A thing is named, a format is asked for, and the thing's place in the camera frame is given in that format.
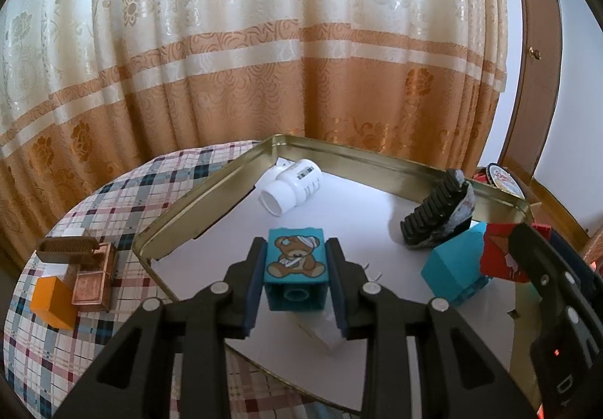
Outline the teal bear toy brick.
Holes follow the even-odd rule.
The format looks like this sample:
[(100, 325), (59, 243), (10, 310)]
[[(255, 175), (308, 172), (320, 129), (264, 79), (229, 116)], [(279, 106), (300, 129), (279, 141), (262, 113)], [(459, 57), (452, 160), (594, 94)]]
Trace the teal bear toy brick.
[(264, 288), (272, 312), (319, 312), (329, 288), (322, 229), (269, 231)]

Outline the teal long toy brick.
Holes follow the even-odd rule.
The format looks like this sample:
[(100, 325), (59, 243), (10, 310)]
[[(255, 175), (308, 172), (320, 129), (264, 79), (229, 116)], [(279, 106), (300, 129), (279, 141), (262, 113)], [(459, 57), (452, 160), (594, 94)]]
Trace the teal long toy brick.
[(430, 252), (421, 276), (435, 297), (458, 307), (490, 282), (481, 273), (485, 229), (477, 223)]

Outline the white plastic bottle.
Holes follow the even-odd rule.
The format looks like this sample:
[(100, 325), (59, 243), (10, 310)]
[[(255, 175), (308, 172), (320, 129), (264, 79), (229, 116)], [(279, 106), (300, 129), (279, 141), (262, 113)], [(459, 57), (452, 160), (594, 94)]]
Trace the white plastic bottle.
[(305, 203), (320, 190), (323, 173), (308, 159), (280, 160), (256, 184), (259, 200), (273, 216), (280, 217)]

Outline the red toy brick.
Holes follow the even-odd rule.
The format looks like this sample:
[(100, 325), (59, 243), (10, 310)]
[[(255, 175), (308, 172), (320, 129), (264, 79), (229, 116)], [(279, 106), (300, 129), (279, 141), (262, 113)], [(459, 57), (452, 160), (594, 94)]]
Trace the red toy brick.
[(513, 282), (533, 280), (546, 286), (553, 269), (546, 260), (553, 228), (542, 223), (488, 223), (479, 270), (484, 276)]

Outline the grey black hair brush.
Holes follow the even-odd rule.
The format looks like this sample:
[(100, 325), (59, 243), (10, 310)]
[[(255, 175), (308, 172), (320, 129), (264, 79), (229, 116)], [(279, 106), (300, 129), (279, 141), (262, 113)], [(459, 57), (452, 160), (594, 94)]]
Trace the grey black hair brush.
[(399, 224), (410, 249), (434, 248), (468, 230), (475, 210), (472, 184), (448, 169), (429, 196)]

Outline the copper pink rectangular box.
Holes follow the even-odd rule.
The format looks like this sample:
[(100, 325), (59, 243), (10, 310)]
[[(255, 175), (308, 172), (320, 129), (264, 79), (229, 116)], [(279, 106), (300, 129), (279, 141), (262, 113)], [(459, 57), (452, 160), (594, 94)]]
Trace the copper pink rectangular box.
[(82, 265), (73, 286), (73, 305), (82, 312), (108, 312), (115, 275), (115, 247), (101, 243), (92, 264)]

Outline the brown wooden comb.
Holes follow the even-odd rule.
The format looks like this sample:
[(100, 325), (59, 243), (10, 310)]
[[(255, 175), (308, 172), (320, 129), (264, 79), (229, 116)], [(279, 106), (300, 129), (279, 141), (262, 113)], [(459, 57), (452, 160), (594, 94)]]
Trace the brown wooden comb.
[(99, 242), (92, 236), (59, 236), (41, 239), (37, 257), (48, 264), (92, 264)]

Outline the orange flowered cube box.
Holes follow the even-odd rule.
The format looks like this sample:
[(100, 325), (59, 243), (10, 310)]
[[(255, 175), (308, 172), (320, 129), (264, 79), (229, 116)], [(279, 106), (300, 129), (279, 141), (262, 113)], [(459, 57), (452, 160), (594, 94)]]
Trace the orange flowered cube box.
[(72, 303), (72, 297), (73, 291), (58, 277), (41, 277), (35, 285), (31, 310), (53, 328), (73, 330), (78, 310)]

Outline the white paper box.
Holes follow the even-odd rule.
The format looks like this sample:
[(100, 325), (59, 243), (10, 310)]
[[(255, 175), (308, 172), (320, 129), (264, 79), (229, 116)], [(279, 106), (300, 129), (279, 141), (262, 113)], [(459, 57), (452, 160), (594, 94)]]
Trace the white paper box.
[[(61, 237), (66, 236), (88, 236), (89, 233), (84, 227), (68, 227), (62, 231)], [(56, 276), (61, 279), (65, 284), (72, 285), (75, 281), (77, 272), (79, 270), (78, 265), (74, 264), (50, 264), (44, 265), (43, 277)]]

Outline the round cookie tin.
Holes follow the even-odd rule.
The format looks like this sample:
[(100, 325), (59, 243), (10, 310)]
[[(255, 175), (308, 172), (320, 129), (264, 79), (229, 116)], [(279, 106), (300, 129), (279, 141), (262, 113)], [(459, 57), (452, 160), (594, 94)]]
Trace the round cookie tin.
[(525, 199), (525, 194), (519, 183), (505, 168), (496, 163), (491, 163), (484, 168), (484, 174), (490, 186), (501, 190), (503, 193), (511, 194), (511, 196)]

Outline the plaid tablecloth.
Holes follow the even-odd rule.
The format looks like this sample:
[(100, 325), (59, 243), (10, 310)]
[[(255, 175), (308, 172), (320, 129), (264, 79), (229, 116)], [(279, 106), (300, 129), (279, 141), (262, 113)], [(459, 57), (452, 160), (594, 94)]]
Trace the plaid tablecloth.
[[(48, 265), (31, 256), (3, 300), (1, 384), (4, 418), (49, 418), (92, 360), (147, 298), (164, 298), (132, 251), (135, 236), (176, 200), (254, 146), (216, 144), (158, 156), (109, 181), (51, 229), (99, 242), (91, 265)], [(56, 308), (82, 305), (73, 327), (57, 329), (31, 309), (38, 280)]]

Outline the brown wooden door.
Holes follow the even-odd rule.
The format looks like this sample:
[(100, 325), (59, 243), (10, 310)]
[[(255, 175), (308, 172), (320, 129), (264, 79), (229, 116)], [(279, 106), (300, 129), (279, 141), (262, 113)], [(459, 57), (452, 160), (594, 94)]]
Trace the brown wooden door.
[(559, 0), (521, 0), (521, 8), (518, 87), (501, 161), (527, 182), (536, 172), (556, 108), (562, 24)]

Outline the cream and orange curtain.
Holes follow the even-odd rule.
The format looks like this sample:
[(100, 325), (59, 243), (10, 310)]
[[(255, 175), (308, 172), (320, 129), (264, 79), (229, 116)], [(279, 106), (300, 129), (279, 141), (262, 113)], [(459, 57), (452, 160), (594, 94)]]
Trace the cream and orange curtain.
[(1, 242), (171, 151), (293, 134), (472, 173), (506, 0), (6, 0)]

